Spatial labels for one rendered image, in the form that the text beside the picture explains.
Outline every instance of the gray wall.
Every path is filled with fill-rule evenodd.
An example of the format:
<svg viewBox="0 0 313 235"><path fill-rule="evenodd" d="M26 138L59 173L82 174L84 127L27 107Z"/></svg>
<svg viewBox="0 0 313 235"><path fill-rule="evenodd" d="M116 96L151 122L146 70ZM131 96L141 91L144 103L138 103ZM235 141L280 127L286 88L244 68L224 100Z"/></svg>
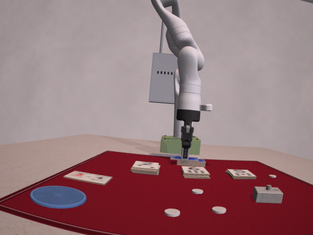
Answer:
<svg viewBox="0 0 313 235"><path fill-rule="evenodd" d="M313 4L180 3L213 104L194 134L313 160ZM0 144L172 135L174 105L148 102L160 29L150 0L0 0Z"/></svg>

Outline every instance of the white token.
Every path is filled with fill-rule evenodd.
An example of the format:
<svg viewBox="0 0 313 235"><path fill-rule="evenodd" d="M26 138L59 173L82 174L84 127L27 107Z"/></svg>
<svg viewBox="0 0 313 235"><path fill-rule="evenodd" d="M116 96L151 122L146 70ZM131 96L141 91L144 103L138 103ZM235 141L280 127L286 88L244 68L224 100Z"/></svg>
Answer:
<svg viewBox="0 0 313 235"><path fill-rule="evenodd" d="M180 215L180 211L176 209L166 209L164 211L164 214L166 214L169 217L177 217Z"/></svg>
<svg viewBox="0 0 313 235"><path fill-rule="evenodd" d="M213 207L212 211L216 214L224 214L226 212L225 207Z"/></svg>
<svg viewBox="0 0 313 235"><path fill-rule="evenodd" d="M198 188L194 188L194 189L192 190L192 192L193 192L194 194L203 194L203 190L202 190L202 189L198 189Z"/></svg>

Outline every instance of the blue plate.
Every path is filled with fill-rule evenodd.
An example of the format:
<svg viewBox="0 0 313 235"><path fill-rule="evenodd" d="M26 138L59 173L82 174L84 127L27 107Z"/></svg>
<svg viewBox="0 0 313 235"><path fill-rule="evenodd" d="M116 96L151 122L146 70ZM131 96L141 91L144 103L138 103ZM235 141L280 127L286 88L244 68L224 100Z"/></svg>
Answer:
<svg viewBox="0 0 313 235"><path fill-rule="evenodd" d="M64 186L45 186L32 190L30 198L43 207L67 209L78 207L87 200L80 190Z"/></svg>

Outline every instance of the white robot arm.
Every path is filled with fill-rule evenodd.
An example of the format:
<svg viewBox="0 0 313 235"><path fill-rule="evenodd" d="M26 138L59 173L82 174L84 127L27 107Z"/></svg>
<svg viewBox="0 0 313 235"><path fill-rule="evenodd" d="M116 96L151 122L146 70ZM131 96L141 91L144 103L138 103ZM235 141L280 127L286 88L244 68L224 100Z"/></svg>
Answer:
<svg viewBox="0 0 313 235"><path fill-rule="evenodd" d="M198 71L204 66L204 57L195 43L186 23L182 20L179 0L151 0L155 10L167 27L166 39L171 52L178 58L179 96L177 120L181 128L182 159L189 158L193 137L192 122L200 120L201 80ZM171 6L172 13L165 8Z"/></svg>

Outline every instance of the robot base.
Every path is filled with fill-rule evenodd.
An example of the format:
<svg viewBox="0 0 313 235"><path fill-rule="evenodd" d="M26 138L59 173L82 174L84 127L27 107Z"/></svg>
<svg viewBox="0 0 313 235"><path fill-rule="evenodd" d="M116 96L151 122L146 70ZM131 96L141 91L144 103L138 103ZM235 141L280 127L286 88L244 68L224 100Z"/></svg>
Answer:
<svg viewBox="0 0 313 235"><path fill-rule="evenodd" d="M194 136L191 141L191 147L189 154L199 155L200 154L201 140ZM162 136L161 139L161 153L175 153L181 155L181 139L173 136Z"/></svg>

